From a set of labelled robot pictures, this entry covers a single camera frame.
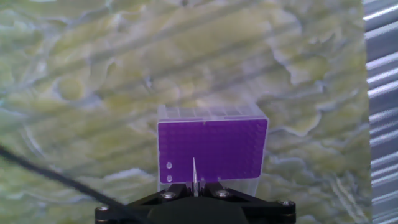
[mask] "silver metal surface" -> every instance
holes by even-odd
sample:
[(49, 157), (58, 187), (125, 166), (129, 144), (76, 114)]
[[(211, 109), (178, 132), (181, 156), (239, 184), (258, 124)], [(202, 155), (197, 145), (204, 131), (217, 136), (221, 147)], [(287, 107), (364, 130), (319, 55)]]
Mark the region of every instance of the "silver metal surface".
[(197, 174), (197, 167), (195, 164), (195, 158), (193, 158), (193, 196), (199, 196), (199, 186), (198, 186), (198, 174)]
[(164, 199), (172, 199), (172, 198), (175, 197), (175, 193), (174, 193), (174, 192), (164, 192), (164, 193), (162, 194), (162, 197), (163, 197)]
[(365, 0), (373, 223), (398, 222), (398, 0)]
[(218, 190), (218, 191), (216, 191), (216, 195), (217, 195), (218, 197), (223, 198), (223, 197), (229, 196), (229, 192), (226, 191), (226, 190)]

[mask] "black mount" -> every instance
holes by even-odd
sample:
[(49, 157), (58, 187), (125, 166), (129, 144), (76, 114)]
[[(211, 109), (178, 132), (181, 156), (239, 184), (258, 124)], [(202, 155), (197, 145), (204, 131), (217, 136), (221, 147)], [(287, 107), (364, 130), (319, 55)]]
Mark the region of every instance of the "black mount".
[[(266, 202), (220, 183), (207, 183), (199, 197), (186, 184), (172, 184), (127, 205), (154, 224), (290, 224), (296, 222), (293, 202)], [(117, 210), (95, 210), (95, 224), (136, 224)]]

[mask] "clear plastic box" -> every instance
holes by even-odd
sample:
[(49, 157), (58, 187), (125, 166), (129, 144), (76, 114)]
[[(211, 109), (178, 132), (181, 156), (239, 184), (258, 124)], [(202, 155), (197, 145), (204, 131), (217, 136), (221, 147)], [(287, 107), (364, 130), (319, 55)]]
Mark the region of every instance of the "clear plastic box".
[(218, 181), (255, 195), (269, 120), (257, 105), (158, 108), (158, 190), (171, 183)]

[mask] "metal needle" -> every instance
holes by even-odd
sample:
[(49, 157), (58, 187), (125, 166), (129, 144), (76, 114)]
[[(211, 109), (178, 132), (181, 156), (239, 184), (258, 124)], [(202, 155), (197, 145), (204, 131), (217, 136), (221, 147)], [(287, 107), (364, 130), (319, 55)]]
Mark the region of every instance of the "metal needle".
[(199, 189), (198, 189), (198, 176), (197, 176), (197, 167), (195, 165), (195, 158), (193, 158), (193, 196), (199, 196)]

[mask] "pipette tip box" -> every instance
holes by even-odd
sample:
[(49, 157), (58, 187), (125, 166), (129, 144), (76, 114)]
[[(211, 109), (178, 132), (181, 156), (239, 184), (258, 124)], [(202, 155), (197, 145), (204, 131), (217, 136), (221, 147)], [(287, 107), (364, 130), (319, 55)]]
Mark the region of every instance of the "pipette tip box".
[(160, 184), (256, 179), (269, 120), (257, 105), (158, 108)]

